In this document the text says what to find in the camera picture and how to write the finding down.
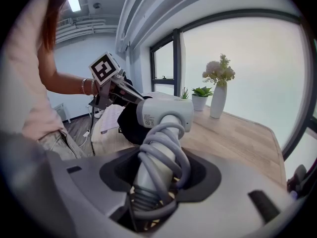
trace long reddish-brown hair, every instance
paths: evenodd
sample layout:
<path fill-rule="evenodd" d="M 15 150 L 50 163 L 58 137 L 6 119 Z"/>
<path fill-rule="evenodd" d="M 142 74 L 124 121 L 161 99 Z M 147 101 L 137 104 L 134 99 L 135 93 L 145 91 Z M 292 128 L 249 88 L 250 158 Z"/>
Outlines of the long reddish-brown hair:
<path fill-rule="evenodd" d="M 42 27 L 43 44 L 48 52 L 52 51 L 55 46 L 59 11 L 65 2 L 66 0 L 49 0 Z"/>

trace ceiling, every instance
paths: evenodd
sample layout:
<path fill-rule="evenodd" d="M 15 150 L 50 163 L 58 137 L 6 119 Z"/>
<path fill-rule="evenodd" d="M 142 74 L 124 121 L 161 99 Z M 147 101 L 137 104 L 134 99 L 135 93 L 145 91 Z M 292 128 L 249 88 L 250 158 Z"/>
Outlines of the ceiling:
<path fill-rule="evenodd" d="M 72 12 L 69 3 L 66 2 L 61 10 L 61 19 L 89 15 L 107 15 L 107 24 L 117 24 L 124 2 L 125 0 L 79 0 L 81 10 L 77 12 Z M 99 3 L 99 8 L 94 8 L 96 3 Z"/>

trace white vase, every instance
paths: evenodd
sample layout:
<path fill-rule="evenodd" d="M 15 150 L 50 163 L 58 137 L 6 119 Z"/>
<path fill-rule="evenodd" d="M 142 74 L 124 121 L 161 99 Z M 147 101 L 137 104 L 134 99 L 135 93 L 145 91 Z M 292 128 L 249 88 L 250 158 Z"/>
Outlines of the white vase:
<path fill-rule="evenodd" d="M 194 110 L 202 111 L 206 105 L 208 97 L 199 97 L 192 94 L 192 102 Z"/>
<path fill-rule="evenodd" d="M 224 108 L 224 104 L 226 103 L 227 98 L 227 84 L 224 86 L 216 85 L 214 90 L 211 106 L 210 106 L 210 116 L 212 118 L 219 119 Z"/>

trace person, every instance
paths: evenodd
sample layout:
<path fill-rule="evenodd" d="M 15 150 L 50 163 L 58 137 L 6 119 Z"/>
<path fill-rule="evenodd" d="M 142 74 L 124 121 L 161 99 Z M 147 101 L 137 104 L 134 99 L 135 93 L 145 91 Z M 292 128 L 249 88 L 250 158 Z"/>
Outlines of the person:
<path fill-rule="evenodd" d="M 37 140 L 63 160 L 87 157 L 63 126 L 51 107 L 47 90 L 60 94 L 98 93 L 93 79 L 60 73 L 53 49 L 59 12 L 66 0 L 31 0 L 13 25 L 4 44 L 10 67 L 36 100 L 22 134 Z"/>

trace light gray jeans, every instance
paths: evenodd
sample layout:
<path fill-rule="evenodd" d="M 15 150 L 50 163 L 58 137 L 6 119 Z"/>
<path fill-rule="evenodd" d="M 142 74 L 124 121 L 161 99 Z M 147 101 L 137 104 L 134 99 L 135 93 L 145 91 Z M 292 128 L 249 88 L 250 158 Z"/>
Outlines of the light gray jeans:
<path fill-rule="evenodd" d="M 46 150 L 58 153 L 62 160 L 79 159 L 89 157 L 85 154 L 67 131 L 57 130 L 47 134 L 38 140 Z"/>

